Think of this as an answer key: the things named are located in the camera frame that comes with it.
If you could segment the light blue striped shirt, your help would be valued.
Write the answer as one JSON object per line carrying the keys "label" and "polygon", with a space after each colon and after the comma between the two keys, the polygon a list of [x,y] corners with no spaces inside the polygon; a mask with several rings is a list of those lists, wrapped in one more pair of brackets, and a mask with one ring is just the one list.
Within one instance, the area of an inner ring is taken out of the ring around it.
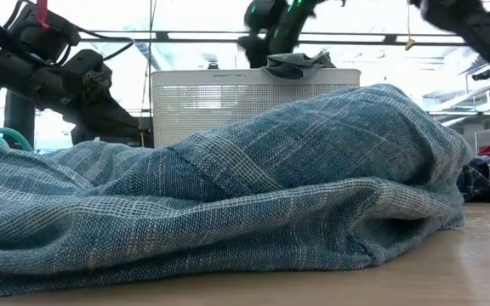
{"label": "light blue striped shirt", "polygon": [[459,227],[466,141],[399,88],[286,103],[161,149],[0,144],[0,297],[381,265]]}

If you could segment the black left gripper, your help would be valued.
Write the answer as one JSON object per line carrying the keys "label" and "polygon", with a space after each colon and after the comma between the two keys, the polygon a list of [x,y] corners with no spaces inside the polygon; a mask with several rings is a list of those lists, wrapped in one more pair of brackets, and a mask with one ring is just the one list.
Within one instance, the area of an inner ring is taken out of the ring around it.
{"label": "black left gripper", "polygon": [[101,54],[82,49],[60,69],[65,111],[79,110],[71,130],[73,144],[100,138],[136,139],[142,129],[139,121],[111,96],[112,70]]}

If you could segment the pale grey-blue shirt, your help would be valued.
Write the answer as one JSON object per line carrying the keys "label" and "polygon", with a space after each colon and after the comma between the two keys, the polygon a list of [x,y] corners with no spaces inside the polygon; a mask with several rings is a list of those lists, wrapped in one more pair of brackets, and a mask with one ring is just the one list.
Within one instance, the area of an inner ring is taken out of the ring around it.
{"label": "pale grey-blue shirt", "polygon": [[300,80],[312,77],[320,69],[336,66],[326,53],[309,57],[303,53],[273,54],[267,57],[267,64],[260,69],[272,77],[284,80]]}

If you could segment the dark blue plaid shirt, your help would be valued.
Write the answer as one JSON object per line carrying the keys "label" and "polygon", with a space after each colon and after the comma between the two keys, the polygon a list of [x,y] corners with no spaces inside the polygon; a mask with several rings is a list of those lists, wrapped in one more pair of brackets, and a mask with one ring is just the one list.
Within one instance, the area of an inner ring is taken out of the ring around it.
{"label": "dark blue plaid shirt", "polygon": [[478,156],[463,166],[457,187],[465,202],[490,191],[489,162],[490,157]]}

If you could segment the turquoise T-shirt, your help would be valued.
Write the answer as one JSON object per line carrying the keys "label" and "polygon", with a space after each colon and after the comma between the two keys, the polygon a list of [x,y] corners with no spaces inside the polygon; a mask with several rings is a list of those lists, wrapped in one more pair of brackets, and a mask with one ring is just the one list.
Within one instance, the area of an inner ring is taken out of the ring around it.
{"label": "turquoise T-shirt", "polygon": [[30,152],[34,151],[31,145],[27,142],[26,138],[18,131],[8,127],[0,127],[0,145],[4,145],[9,148],[9,144],[4,139],[4,136],[8,136],[17,142],[22,150]]}

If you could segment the white plastic laundry bin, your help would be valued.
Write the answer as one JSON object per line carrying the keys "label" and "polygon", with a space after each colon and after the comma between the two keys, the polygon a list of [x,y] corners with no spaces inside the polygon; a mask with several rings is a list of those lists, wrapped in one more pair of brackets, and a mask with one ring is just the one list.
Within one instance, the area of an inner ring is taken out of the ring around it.
{"label": "white plastic laundry bin", "polygon": [[279,104],[356,88],[360,78],[357,69],[336,68],[299,80],[260,69],[157,71],[151,74],[153,144],[162,148]]}

